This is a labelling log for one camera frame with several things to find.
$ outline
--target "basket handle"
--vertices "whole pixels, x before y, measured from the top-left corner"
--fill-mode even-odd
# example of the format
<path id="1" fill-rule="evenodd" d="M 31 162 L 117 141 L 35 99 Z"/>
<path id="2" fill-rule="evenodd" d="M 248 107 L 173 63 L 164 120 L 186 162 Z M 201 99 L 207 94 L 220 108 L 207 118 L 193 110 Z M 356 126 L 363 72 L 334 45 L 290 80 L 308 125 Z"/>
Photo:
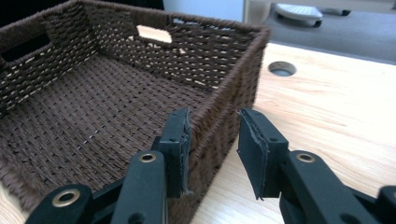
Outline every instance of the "basket handle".
<path id="1" fill-rule="evenodd" d="M 0 28 L 0 63 L 13 63 L 50 44 L 50 38 L 38 14 Z"/>

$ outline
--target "table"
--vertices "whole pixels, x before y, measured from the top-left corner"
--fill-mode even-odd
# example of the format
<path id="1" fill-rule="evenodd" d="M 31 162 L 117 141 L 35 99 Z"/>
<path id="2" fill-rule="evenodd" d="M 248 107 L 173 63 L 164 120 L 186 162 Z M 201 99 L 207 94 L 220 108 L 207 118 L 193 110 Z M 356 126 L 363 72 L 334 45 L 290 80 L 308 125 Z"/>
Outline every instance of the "table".
<path id="1" fill-rule="evenodd" d="M 277 77 L 269 63 L 293 63 Z M 290 141 L 318 154 L 348 186 L 375 196 L 396 185 L 396 66 L 269 44 L 254 108 Z M 234 144 L 192 224 L 282 223 L 278 199 L 255 201 Z M 0 189 L 0 223 L 22 223 L 17 201 Z"/>

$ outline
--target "white wall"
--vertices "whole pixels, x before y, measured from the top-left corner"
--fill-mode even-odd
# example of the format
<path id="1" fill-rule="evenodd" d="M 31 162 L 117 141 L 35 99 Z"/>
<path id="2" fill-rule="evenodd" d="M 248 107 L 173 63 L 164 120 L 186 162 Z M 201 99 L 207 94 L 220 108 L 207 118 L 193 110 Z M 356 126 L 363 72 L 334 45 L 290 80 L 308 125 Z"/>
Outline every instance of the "white wall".
<path id="1" fill-rule="evenodd" d="M 244 0 L 163 0 L 166 11 L 242 21 Z"/>

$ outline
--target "brown wicker basket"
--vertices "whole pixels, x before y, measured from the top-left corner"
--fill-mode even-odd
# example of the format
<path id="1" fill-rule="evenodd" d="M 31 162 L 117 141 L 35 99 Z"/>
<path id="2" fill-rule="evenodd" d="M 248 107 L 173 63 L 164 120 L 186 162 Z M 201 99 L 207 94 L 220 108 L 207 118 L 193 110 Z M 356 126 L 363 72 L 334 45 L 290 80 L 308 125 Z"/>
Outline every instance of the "brown wicker basket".
<path id="1" fill-rule="evenodd" d="M 167 31 L 171 43 L 136 26 Z M 7 59 L 46 35 L 40 49 Z M 0 29 L 0 177 L 32 211 L 50 191 L 120 179 L 169 113 L 191 109 L 189 187 L 169 202 L 188 223 L 251 107 L 269 31 L 153 9 L 71 1 Z"/>

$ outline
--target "basket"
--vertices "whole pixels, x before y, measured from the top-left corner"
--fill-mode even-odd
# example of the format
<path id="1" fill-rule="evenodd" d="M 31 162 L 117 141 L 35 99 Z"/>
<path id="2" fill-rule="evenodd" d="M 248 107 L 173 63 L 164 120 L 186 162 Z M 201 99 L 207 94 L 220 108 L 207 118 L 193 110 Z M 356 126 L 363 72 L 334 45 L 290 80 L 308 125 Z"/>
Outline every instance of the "basket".
<path id="1" fill-rule="evenodd" d="M 142 36 L 138 25 L 172 41 Z M 188 223 L 237 136 L 236 111 L 252 107 L 268 35 L 263 26 L 88 0 L 0 28 L 3 184 L 28 211 L 66 184 L 98 190 L 150 148 L 168 114 L 189 107 L 193 194 L 169 201 L 170 223 Z M 28 48 L 43 36 L 48 43 Z"/>

